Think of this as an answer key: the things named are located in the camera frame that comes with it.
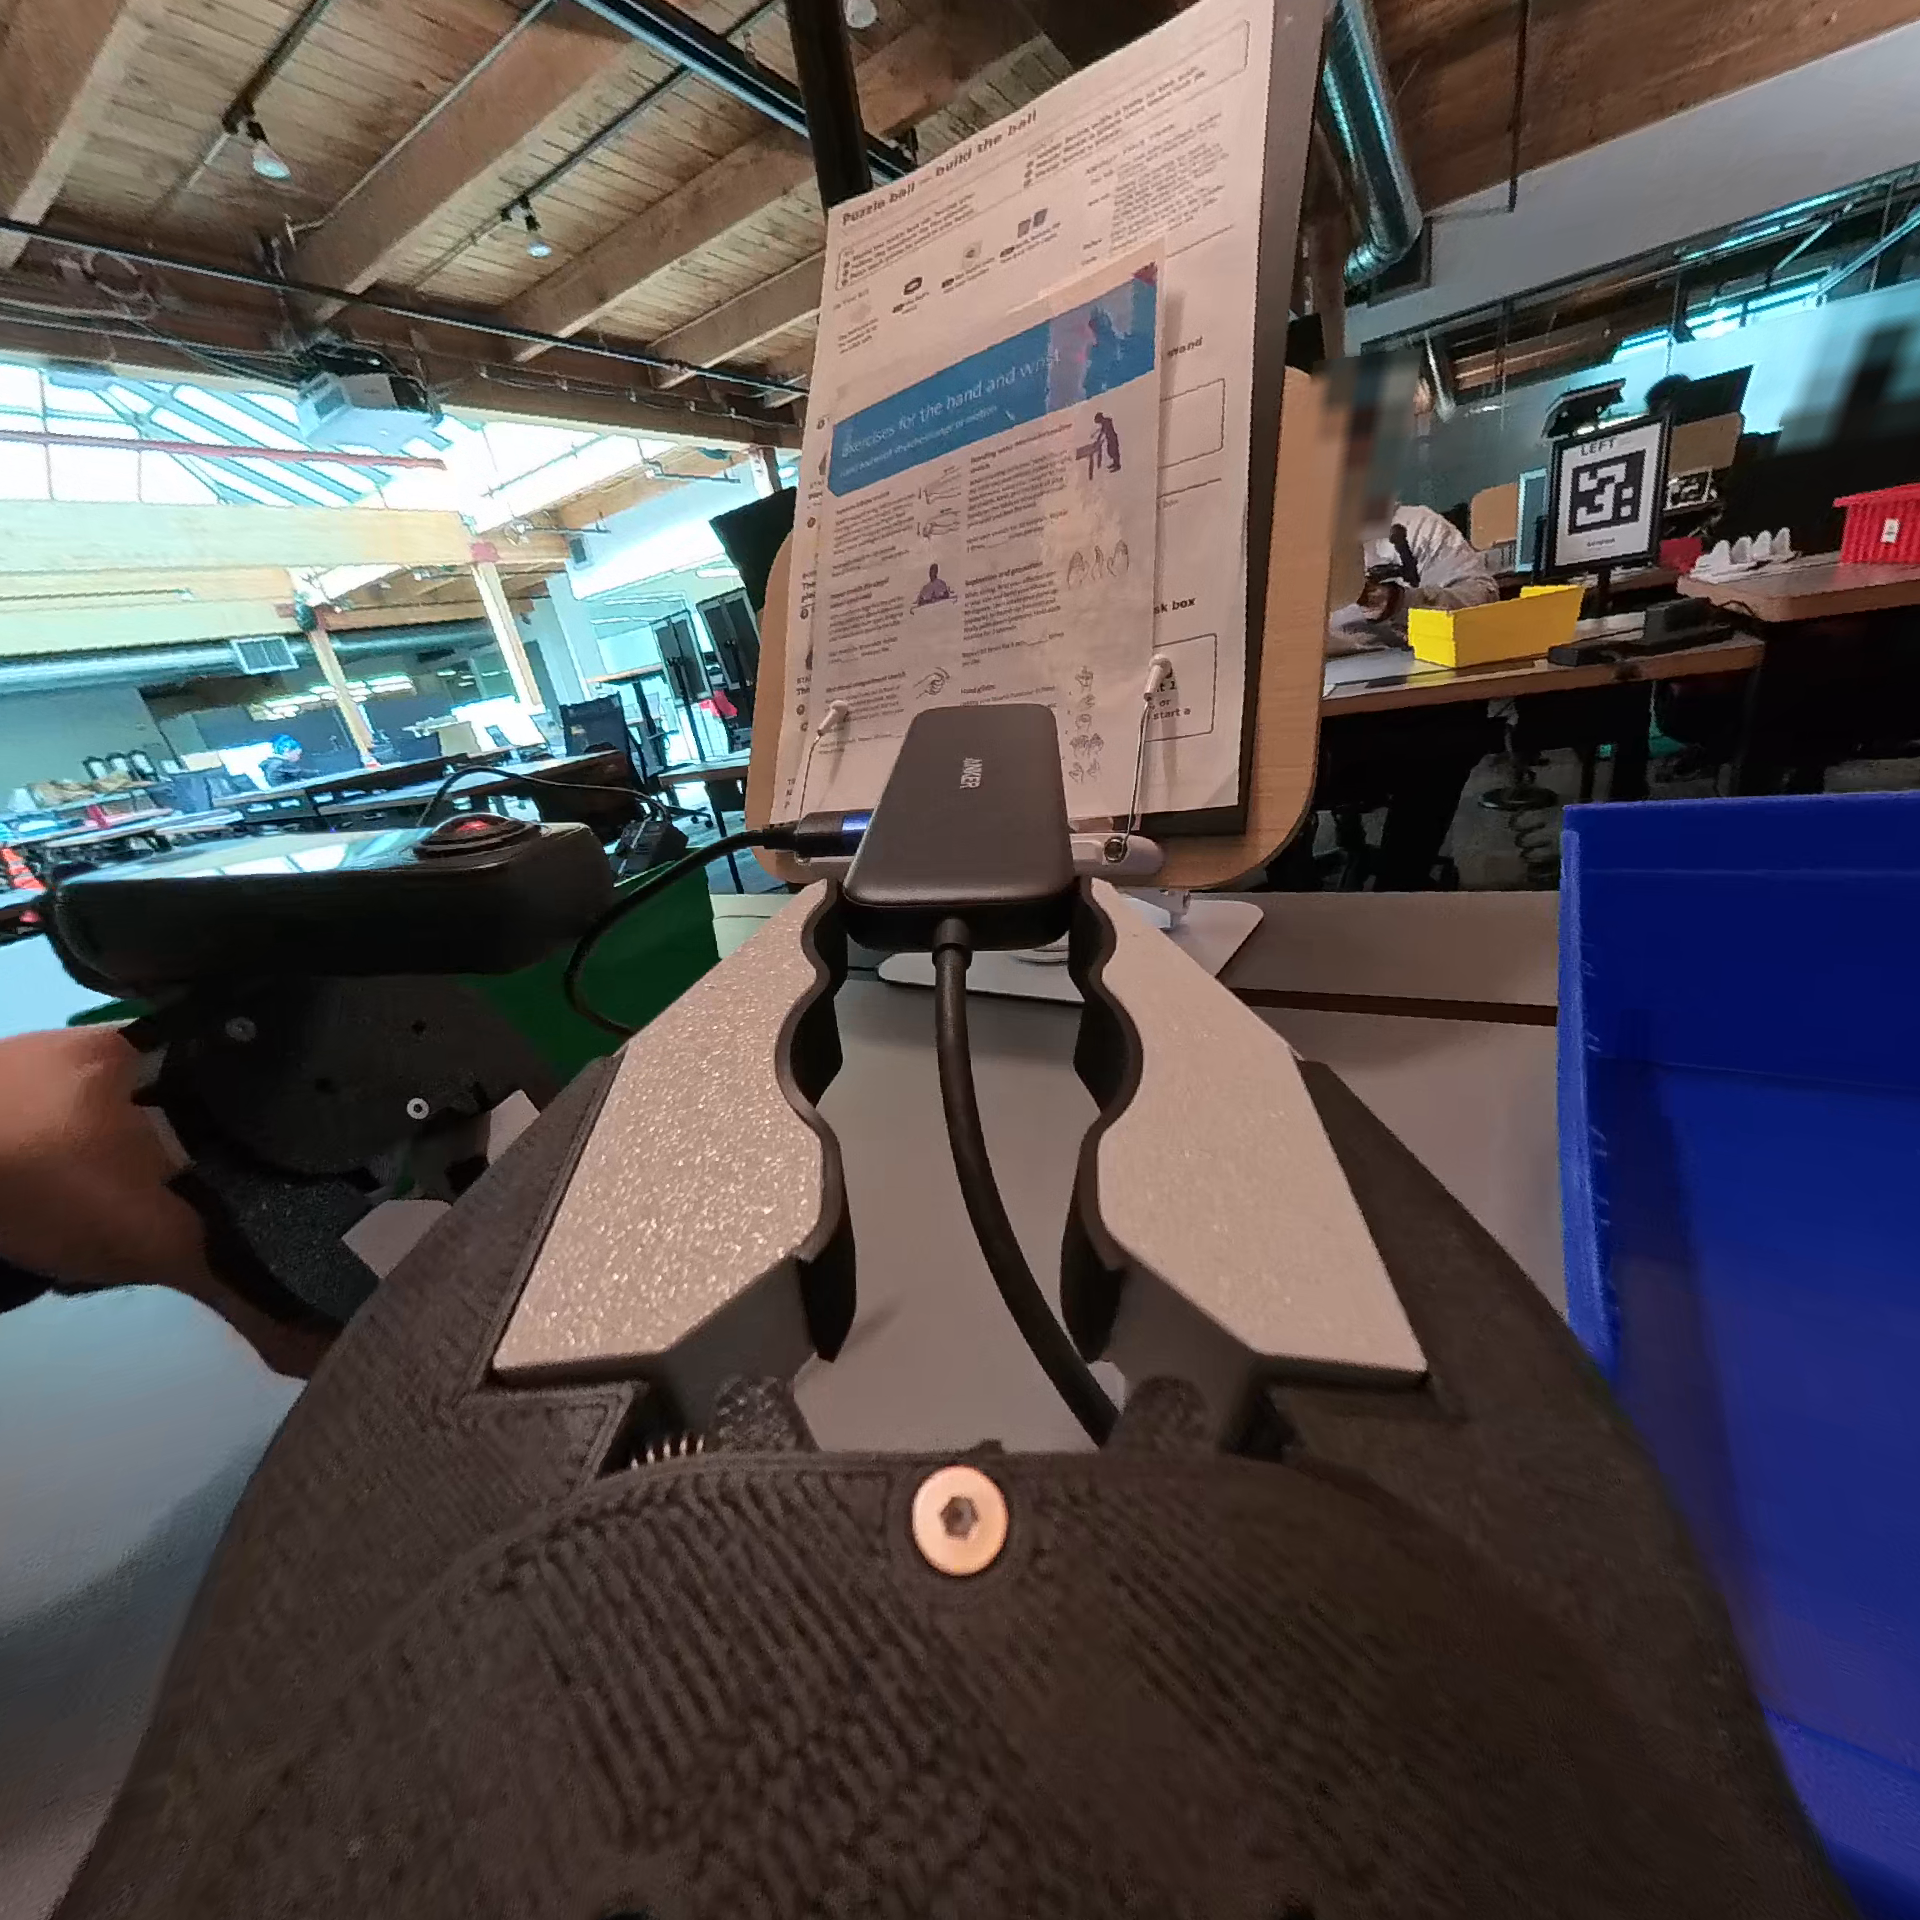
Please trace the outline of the instruction sheet stand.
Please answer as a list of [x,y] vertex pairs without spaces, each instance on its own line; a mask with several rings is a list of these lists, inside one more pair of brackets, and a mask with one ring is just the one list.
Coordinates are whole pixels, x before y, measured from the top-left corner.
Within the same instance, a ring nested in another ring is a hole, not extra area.
[[947,707],[1036,705],[1073,825],[1157,881],[1253,845],[1327,4],[1191,4],[828,215],[750,818],[881,799]]

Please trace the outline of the black white marker sign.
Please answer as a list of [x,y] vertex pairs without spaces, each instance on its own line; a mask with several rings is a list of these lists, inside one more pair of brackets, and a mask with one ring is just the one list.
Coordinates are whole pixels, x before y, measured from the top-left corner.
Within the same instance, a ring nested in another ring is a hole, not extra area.
[[1660,557],[1673,428],[1643,416],[1551,442],[1541,569],[1550,578]]

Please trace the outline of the wooden top desk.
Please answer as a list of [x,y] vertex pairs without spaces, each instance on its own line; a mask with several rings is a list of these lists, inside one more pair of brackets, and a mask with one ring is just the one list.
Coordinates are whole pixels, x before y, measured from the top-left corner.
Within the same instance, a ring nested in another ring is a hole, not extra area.
[[1346,656],[1325,664],[1318,713],[1355,719],[1453,705],[1497,705],[1551,693],[1575,693],[1650,682],[1692,682],[1741,677],[1761,666],[1764,643],[1726,635],[1669,655],[1625,655],[1580,664],[1548,659],[1444,668],[1399,660],[1388,655]]

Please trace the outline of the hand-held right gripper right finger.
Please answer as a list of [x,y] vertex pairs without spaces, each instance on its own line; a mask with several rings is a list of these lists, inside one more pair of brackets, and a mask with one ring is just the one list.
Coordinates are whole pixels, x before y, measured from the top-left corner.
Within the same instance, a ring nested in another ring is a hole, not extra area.
[[1206,1420],[1269,1385],[1414,1389],[1428,1361],[1291,1048],[1103,881],[1073,913],[1073,1068],[1094,1103],[1062,1228],[1062,1324],[1127,1387]]

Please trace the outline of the ceiling projector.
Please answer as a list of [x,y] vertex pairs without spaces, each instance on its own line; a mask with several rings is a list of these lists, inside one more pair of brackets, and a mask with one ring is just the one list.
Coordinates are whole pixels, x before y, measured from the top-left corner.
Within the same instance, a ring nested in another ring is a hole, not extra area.
[[442,429],[427,387],[386,363],[317,361],[295,393],[300,437],[313,450],[406,455]]

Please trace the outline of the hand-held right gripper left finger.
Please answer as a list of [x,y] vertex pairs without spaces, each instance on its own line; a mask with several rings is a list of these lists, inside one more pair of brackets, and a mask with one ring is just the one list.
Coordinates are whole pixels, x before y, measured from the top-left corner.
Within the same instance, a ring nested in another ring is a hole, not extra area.
[[849,935],[817,882],[615,1056],[503,1325],[510,1385],[628,1380],[677,1423],[833,1362],[857,1317],[844,1151]]

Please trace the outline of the yellow plastic bin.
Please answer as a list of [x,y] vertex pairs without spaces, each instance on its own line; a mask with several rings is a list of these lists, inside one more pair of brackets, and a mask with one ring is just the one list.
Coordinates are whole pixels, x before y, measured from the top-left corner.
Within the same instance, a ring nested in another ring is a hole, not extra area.
[[1585,599],[1585,585],[1551,583],[1474,608],[1410,608],[1409,650],[1417,664],[1453,673],[1541,660],[1572,643]]

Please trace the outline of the black monitor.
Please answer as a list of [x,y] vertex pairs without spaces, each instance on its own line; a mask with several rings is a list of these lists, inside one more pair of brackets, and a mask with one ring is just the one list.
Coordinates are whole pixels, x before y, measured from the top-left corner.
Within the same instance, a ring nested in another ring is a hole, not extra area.
[[782,487],[713,514],[709,522],[713,540],[739,575],[755,617],[761,617],[765,608],[777,555],[793,532],[798,500],[801,495],[793,487]]

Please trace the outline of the blue plastic bin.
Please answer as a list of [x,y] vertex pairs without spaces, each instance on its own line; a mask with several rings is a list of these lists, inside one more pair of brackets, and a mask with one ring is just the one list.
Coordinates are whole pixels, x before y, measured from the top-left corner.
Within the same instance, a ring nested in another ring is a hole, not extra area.
[[1575,1338],[1865,1915],[1917,1915],[1917,799],[1572,807]]

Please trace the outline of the silver ventilation duct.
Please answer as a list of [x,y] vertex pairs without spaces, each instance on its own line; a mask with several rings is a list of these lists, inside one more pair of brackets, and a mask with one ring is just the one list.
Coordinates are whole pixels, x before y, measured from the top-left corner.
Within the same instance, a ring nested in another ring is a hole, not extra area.
[[1327,4],[1318,68],[1318,115],[1351,208],[1345,281],[1364,288],[1397,269],[1427,229],[1372,4]]

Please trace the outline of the green plastic bin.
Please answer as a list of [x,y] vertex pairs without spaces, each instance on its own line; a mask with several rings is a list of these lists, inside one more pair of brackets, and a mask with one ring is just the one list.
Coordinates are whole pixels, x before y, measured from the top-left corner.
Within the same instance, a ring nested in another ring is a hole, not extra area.
[[469,816],[457,834],[323,832],[61,881],[61,968],[167,1040],[463,1019],[566,1074],[715,968],[705,872],[639,904],[586,828]]

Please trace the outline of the black metal pole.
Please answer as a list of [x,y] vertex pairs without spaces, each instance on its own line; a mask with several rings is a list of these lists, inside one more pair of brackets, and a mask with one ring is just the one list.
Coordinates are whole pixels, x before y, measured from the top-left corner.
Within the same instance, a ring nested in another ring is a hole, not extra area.
[[874,191],[849,25],[839,2],[783,2],[783,15],[814,175],[833,210]]

